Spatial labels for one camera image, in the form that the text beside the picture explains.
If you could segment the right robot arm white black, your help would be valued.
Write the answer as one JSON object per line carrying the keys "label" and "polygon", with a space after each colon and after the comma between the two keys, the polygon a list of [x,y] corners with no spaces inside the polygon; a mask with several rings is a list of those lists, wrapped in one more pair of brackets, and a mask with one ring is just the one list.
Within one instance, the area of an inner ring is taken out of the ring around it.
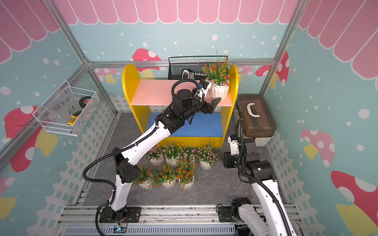
{"label": "right robot arm white black", "polygon": [[243,119],[236,124],[235,133],[227,139],[230,151],[223,156],[225,168],[236,168],[238,178],[248,183],[256,193],[263,210],[263,216],[247,197],[234,199],[230,206],[232,218],[247,225],[251,236],[295,236],[284,208],[276,175],[268,161],[261,161],[256,152],[248,153],[248,147],[254,148],[255,141],[244,139]]}

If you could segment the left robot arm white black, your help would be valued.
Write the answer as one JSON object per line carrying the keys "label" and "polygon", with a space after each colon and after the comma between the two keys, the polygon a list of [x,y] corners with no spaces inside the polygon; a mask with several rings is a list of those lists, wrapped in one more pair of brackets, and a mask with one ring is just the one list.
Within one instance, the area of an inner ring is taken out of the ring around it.
{"label": "left robot arm white black", "polygon": [[[91,183],[106,183],[112,186],[112,195],[106,204],[100,205],[95,214],[95,227],[103,235],[99,220],[103,218],[120,224],[128,217],[127,197],[132,184],[140,177],[139,160],[156,144],[175,133],[178,129],[191,123],[196,113],[212,114],[220,102],[216,98],[206,102],[206,95],[211,88],[207,80],[196,81],[182,79],[175,82],[171,88],[172,101],[165,110],[155,116],[155,123],[138,139],[124,148],[117,148],[91,162],[83,171],[82,178]],[[116,181],[93,179],[88,177],[88,171],[99,162],[113,157],[116,165]]]}

